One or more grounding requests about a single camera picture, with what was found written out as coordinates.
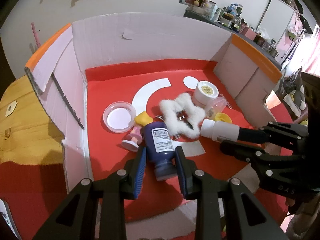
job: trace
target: gray countertop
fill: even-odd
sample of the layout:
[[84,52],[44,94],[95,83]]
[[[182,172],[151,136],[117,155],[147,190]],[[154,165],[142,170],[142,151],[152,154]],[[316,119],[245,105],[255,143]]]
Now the gray countertop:
[[198,13],[196,13],[194,11],[191,11],[191,10],[187,10],[185,12],[185,14],[184,14],[184,17],[188,17],[188,18],[196,19],[196,20],[199,20],[199,21],[202,21],[202,22],[210,23],[212,25],[215,25],[217,27],[223,28],[223,29],[225,29],[225,30],[227,30],[227,31],[229,31],[231,33],[234,33],[234,34],[238,35],[239,37],[241,37],[242,39],[244,39],[245,41],[250,43],[252,46],[254,46],[257,50],[259,50],[264,56],[266,56],[273,63],[273,65],[275,65],[281,71],[282,66],[268,52],[266,52],[258,44],[256,44],[255,42],[253,42],[252,40],[250,40],[246,36],[242,35],[241,33],[236,33],[233,30],[230,30],[229,28],[224,27],[221,24],[216,23],[216,22],[210,20],[209,18],[207,18],[207,17],[205,17],[205,16],[203,16],[201,14],[198,14]]

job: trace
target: purple bottle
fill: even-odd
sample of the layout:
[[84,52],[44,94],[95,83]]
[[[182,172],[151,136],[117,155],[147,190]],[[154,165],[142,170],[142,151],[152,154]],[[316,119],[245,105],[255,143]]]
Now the purple bottle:
[[148,159],[155,164],[155,175],[158,181],[177,176],[172,163],[174,149],[167,126],[164,122],[152,122],[143,128],[144,141]]

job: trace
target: white board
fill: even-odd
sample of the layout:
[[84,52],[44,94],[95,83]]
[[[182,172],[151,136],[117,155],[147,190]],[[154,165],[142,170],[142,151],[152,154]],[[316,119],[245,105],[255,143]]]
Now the white board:
[[294,9],[281,0],[271,0],[263,16],[260,27],[265,28],[269,37],[276,43],[289,25]]

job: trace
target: orange strip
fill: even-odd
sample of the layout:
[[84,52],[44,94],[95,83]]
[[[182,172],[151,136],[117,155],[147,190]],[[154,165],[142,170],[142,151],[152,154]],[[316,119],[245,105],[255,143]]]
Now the orange strip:
[[260,51],[253,47],[250,43],[240,38],[238,35],[232,35],[231,43],[238,47],[246,54],[257,66],[267,75],[270,80],[276,84],[281,78],[280,70]]
[[49,47],[56,41],[56,39],[69,27],[71,26],[71,23],[68,23],[66,26],[64,26],[62,29],[57,31],[50,39],[48,39],[37,51],[31,56],[31,58],[26,63],[26,67],[30,68],[32,71],[43,54],[49,49]]

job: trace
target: round label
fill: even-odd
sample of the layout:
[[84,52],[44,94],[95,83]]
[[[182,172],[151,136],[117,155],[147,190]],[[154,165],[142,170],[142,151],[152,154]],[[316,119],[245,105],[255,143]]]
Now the round label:
[[213,94],[213,90],[211,87],[208,86],[202,86],[201,90],[203,93],[207,94],[207,95],[212,95]]

